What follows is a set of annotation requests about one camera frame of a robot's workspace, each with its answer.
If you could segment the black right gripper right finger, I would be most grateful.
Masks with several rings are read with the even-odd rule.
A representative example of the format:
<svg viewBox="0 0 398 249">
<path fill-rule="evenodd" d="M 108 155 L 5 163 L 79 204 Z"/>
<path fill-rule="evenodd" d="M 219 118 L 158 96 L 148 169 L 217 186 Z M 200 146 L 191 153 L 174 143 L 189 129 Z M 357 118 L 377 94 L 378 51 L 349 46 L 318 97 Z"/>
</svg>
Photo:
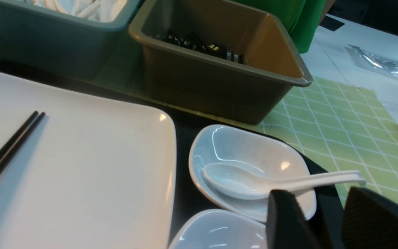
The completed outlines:
<svg viewBox="0 0 398 249">
<path fill-rule="evenodd" d="M 368 188 L 351 188 L 341 239 L 346 249 L 398 249 L 398 204 Z"/>
</svg>

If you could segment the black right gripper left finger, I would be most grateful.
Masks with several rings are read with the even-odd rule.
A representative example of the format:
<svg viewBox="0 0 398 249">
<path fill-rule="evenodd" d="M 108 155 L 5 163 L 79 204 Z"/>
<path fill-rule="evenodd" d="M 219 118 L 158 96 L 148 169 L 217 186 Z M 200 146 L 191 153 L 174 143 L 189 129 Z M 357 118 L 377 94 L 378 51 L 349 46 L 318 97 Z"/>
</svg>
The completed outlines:
<svg viewBox="0 0 398 249">
<path fill-rule="evenodd" d="M 316 239 L 294 194 L 271 190 L 268 198 L 266 241 L 268 249 L 317 249 Z"/>
</svg>

